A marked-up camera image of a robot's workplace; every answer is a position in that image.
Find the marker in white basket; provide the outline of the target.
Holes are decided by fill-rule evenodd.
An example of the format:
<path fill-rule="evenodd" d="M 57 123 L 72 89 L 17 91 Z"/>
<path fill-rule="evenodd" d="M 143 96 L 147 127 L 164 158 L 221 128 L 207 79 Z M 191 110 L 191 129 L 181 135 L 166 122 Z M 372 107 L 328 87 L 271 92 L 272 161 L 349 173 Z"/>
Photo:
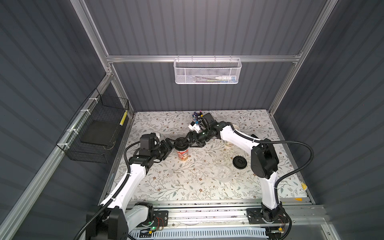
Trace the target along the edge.
<path fill-rule="evenodd" d="M 237 83 L 237 77 L 236 76 L 217 76 L 215 77 L 215 81 L 223 82 L 223 83 Z"/>

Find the floral table mat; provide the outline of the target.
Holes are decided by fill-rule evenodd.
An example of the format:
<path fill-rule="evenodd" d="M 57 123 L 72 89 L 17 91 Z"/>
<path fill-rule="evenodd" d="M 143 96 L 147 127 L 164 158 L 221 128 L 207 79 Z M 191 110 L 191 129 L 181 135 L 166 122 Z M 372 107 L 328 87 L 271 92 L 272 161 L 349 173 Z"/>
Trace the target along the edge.
<path fill-rule="evenodd" d="M 279 135 L 267 110 L 209 111 L 218 122 L 231 122 L 240 131 L 255 134 L 262 140 L 279 140 Z M 137 112 L 126 146 L 149 133 L 160 133 L 161 137 L 176 139 L 184 137 L 192 122 L 193 112 Z M 278 177 L 293 167 L 283 145 L 274 145 L 279 157 Z M 242 156 L 247 160 L 243 170 L 233 166 L 233 158 Z M 220 201 L 258 200 L 262 198 L 260 179 L 250 168 L 250 155 L 229 142 L 210 140 L 203 148 L 189 149 L 189 158 L 181 161 L 175 150 L 165 161 L 154 164 L 146 177 L 139 183 L 130 199 L 133 201 Z M 233 171 L 233 179 L 220 183 L 214 179 L 213 169 L 225 165 Z M 279 184 L 280 199 L 303 199 L 308 197 L 302 181 L 297 175 Z"/>

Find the black cup lid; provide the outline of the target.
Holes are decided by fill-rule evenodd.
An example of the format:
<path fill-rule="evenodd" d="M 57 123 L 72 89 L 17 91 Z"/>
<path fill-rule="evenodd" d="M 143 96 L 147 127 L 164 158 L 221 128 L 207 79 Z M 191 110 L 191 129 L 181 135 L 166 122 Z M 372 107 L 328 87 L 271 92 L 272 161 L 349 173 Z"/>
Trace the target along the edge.
<path fill-rule="evenodd" d="M 189 148 L 189 144 L 186 143 L 185 138 L 180 137 L 175 140 L 174 148 L 179 152 L 183 152 Z"/>
<path fill-rule="evenodd" d="M 233 165 L 236 169 L 243 170 L 247 167 L 247 160 L 242 156 L 236 156 L 233 158 Z"/>

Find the clear leak-proof film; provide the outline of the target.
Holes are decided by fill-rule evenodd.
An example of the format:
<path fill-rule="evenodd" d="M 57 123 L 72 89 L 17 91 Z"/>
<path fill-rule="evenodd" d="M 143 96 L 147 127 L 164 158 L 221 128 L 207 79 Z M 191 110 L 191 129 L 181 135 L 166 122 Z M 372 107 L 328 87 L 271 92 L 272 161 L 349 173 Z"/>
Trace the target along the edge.
<path fill-rule="evenodd" d="M 214 179 L 220 183 L 228 183 L 233 179 L 233 171 L 225 165 L 216 166 L 213 169 Z"/>

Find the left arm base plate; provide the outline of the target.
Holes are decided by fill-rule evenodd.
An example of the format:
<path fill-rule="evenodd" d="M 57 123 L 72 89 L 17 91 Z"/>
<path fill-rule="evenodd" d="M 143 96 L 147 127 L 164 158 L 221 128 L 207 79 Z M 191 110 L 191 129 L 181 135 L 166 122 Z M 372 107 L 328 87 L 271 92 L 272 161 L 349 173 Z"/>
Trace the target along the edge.
<path fill-rule="evenodd" d="M 139 228 L 167 227 L 169 211 L 154 211 L 154 217 L 151 221 L 147 220 L 138 225 Z"/>

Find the beige patterned paper cup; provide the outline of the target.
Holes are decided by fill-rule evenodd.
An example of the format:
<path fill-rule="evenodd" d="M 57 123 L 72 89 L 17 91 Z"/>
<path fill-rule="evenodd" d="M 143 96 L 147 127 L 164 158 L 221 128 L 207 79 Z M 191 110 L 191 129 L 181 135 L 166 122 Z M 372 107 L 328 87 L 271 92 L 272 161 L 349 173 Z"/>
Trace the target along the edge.
<path fill-rule="evenodd" d="M 236 130 L 236 131 L 240 131 L 240 128 L 237 126 L 237 125 L 235 125 L 235 124 L 233 124 L 233 127 L 234 127 L 234 129 Z"/>

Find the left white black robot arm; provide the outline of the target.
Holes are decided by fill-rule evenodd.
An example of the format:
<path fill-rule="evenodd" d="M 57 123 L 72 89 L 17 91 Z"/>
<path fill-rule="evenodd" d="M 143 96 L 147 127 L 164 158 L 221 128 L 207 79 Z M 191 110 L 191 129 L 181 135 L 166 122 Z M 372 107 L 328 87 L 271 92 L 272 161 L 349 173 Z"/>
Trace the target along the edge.
<path fill-rule="evenodd" d="M 127 170 L 114 190 L 93 211 L 88 212 L 86 223 L 75 235 L 87 240 L 128 240 L 130 233 L 143 222 L 154 218 L 153 204 L 139 202 L 127 211 L 127 206 L 139 183 L 154 163 L 165 160 L 174 148 L 169 138 L 160 140 L 159 134 L 142 135 L 139 141 L 124 149 Z"/>

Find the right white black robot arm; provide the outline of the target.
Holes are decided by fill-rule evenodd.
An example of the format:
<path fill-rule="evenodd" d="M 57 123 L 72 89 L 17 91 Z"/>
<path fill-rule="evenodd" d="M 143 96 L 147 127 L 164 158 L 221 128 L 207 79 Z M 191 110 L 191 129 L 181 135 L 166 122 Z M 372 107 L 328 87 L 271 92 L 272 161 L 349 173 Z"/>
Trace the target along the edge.
<path fill-rule="evenodd" d="M 200 117 L 203 130 L 196 131 L 192 122 L 190 132 L 183 138 L 176 140 L 178 147 L 202 148 L 213 138 L 227 141 L 245 151 L 251 156 L 251 170 L 260 179 L 262 189 L 262 213 L 267 223 L 275 221 L 284 208 L 278 197 L 278 185 L 285 178 L 300 172 L 314 159 L 314 150 L 306 143 L 298 141 L 260 140 L 235 129 L 230 122 L 217 122 L 210 113 Z M 300 168 L 293 170 L 279 179 L 277 178 L 279 158 L 274 148 L 277 144 L 293 144 L 306 147 L 310 152 L 309 160 Z"/>

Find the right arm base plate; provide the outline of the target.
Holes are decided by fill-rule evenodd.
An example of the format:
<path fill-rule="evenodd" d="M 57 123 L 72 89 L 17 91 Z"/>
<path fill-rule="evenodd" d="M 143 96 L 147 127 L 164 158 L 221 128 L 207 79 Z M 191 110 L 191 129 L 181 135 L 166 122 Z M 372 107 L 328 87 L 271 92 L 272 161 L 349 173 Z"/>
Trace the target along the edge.
<path fill-rule="evenodd" d="M 270 211 L 266 209 L 266 212 L 262 208 L 248 208 L 246 209 L 246 216 L 249 224 L 283 224 L 289 223 L 287 215 L 280 209 L 276 211 Z"/>

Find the red patterned paper cup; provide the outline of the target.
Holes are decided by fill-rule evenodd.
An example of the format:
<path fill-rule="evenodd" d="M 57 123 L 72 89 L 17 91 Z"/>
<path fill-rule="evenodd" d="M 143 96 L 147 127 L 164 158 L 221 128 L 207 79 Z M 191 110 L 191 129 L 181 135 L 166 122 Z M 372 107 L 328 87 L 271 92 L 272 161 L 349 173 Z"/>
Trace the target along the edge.
<path fill-rule="evenodd" d="M 177 153 L 178 153 L 178 157 L 179 157 L 179 159 L 181 161 L 186 161 L 189 158 L 189 148 L 186 151 L 183 151 L 183 152 L 177 151 Z"/>

